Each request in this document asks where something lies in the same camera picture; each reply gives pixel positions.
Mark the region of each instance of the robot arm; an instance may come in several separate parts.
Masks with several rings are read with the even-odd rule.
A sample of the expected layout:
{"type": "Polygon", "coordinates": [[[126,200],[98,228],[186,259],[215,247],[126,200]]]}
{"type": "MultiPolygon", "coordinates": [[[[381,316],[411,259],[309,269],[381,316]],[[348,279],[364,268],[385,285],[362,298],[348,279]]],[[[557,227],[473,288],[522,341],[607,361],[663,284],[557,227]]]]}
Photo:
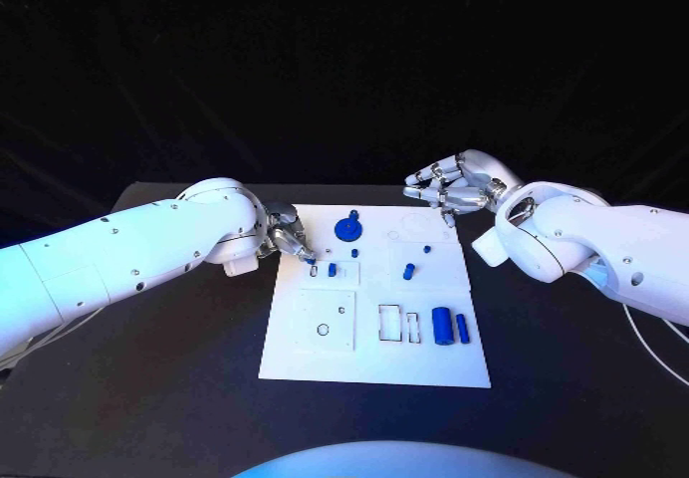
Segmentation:
{"type": "Polygon", "coordinates": [[[564,184],[524,185],[499,160],[475,150],[434,163],[407,182],[405,195],[443,207],[452,227],[453,214],[483,207],[496,213],[496,226],[473,243],[490,266],[512,259],[544,282],[580,274],[610,299],[689,325],[689,215],[612,207],[564,184]],[[430,187],[415,185],[428,179],[430,187]]]}
{"type": "Polygon", "coordinates": [[[189,272],[228,276],[274,251],[315,259],[292,205],[263,205],[232,179],[0,250],[0,356],[23,341],[189,272]]]}

